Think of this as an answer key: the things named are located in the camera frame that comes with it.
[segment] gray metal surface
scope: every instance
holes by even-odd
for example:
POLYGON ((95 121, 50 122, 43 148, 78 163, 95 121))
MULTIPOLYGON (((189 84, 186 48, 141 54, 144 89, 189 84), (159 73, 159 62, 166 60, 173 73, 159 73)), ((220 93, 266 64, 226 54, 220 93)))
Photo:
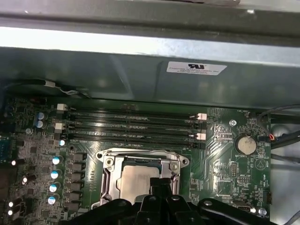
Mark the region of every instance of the gray metal surface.
MULTIPOLYGON (((282 135, 300 130, 300 125, 274 125, 274 135, 282 135)), ((272 150, 272 153, 300 158, 300 142, 272 150)), ((300 210, 300 165, 271 161, 271 221, 279 225, 287 222, 300 210)), ((300 220, 293 225, 300 225, 300 220)))
POLYGON ((113 38, 108 38, 105 45, 99 45, 102 50, 138 55, 1 48, 0 76, 81 86, 93 98, 237 108, 267 108, 299 102, 298 48, 140 38, 145 40, 144 49, 139 37, 125 37, 124 45, 117 39, 110 43, 113 38), (217 76, 167 73, 169 61, 226 65, 227 68, 217 76))

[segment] sticker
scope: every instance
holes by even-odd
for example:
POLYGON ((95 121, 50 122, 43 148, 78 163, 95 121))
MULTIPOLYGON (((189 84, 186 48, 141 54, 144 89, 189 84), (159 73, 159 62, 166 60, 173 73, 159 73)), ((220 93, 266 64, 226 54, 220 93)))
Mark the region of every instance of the sticker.
POLYGON ((218 75, 227 66, 194 62, 169 62, 167 72, 179 74, 218 75))

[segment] black cable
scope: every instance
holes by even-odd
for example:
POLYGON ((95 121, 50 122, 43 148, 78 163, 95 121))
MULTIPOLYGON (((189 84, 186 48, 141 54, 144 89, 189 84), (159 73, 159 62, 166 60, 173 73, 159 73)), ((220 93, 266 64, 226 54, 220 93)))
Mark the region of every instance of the black cable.
POLYGON ((300 108, 300 104, 295 104, 295 105, 284 105, 280 107, 275 107, 272 109, 269 109, 267 111, 264 111, 257 117, 257 124, 261 127, 261 129, 267 134, 271 135, 271 132, 263 125, 262 118, 263 116, 269 114, 269 113, 274 113, 282 110, 287 110, 287 109, 295 109, 295 108, 300 108))
POLYGON ((300 210, 296 212, 285 224, 283 225, 291 225, 296 222, 300 218, 300 210))
POLYGON ((290 156, 280 156, 276 154, 271 154, 271 158, 283 162, 288 162, 288 163, 294 163, 294 164, 300 164, 300 158, 297 157, 290 157, 290 156))

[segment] cpu socket lever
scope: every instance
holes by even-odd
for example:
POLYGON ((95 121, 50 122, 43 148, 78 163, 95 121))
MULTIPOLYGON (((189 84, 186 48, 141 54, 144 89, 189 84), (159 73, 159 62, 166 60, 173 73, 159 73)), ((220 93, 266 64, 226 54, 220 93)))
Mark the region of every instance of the cpu socket lever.
POLYGON ((114 199, 126 199, 132 204, 138 196, 148 195, 150 178, 171 178, 173 195, 179 194, 180 169, 189 165, 189 159, 165 150, 111 148, 96 153, 103 162, 102 190, 98 207, 114 199))

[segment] electrolytic capacitor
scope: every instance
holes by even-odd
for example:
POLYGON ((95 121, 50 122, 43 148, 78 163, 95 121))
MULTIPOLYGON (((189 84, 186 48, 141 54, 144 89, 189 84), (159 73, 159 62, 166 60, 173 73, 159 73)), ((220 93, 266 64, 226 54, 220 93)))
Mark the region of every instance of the electrolytic capacitor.
POLYGON ((15 165, 18 166, 18 165, 23 165, 23 164, 25 164, 25 159, 23 159, 23 158, 11 161, 11 165, 13 165, 13 166, 15 166, 15 165))
POLYGON ((48 198, 48 204, 54 205, 59 199, 60 199, 60 196, 58 194, 54 194, 48 198))
POLYGON ((52 192, 52 193, 54 193, 57 190, 59 190, 60 187, 61 187, 61 184, 59 182, 55 182, 54 184, 50 185, 49 191, 52 192))
POLYGON ((25 133, 27 135, 31 135, 33 133, 33 130, 31 128, 26 128, 25 133))
POLYGON ((48 119, 48 115, 47 115, 46 113, 39 112, 39 113, 37 114, 37 119, 38 119, 38 120, 46 120, 46 119, 48 119))
POLYGON ((22 201, 23 201, 22 198, 16 198, 16 199, 12 200, 11 202, 9 202, 9 203, 8 203, 8 206, 9 206, 10 208, 12 208, 12 207, 14 207, 14 206, 19 205, 22 201))
POLYGON ((53 170, 50 174, 52 179, 56 179, 56 178, 60 177, 61 175, 62 175, 61 170, 53 170))
POLYGON ((64 161, 64 157, 63 156, 55 156, 52 159, 52 163, 54 165, 58 165, 58 164, 62 163, 63 161, 64 161))
POLYGON ((25 184, 28 184, 29 182, 32 182, 32 181, 34 181, 34 180, 36 180, 37 179, 37 177, 36 177, 36 175, 29 175, 29 176, 26 176, 26 177, 23 177, 23 179, 22 179, 22 184, 23 185, 25 185, 25 184))
POLYGON ((42 128, 42 129, 45 129, 47 127, 47 123, 46 122, 43 122, 41 120, 37 121, 36 123, 36 127, 37 128, 42 128))
POLYGON ((20 206, 20 205, 17 205, 17 206, 15 206, 15 207, 13 207, 12 209, 10 209, 10 210, 7 212, 7 214, 8 214, 9 216, 12 216, 13 214, 16 214, 17 212, 19 212, 20 209, 21 209, 21 206, 20 206))

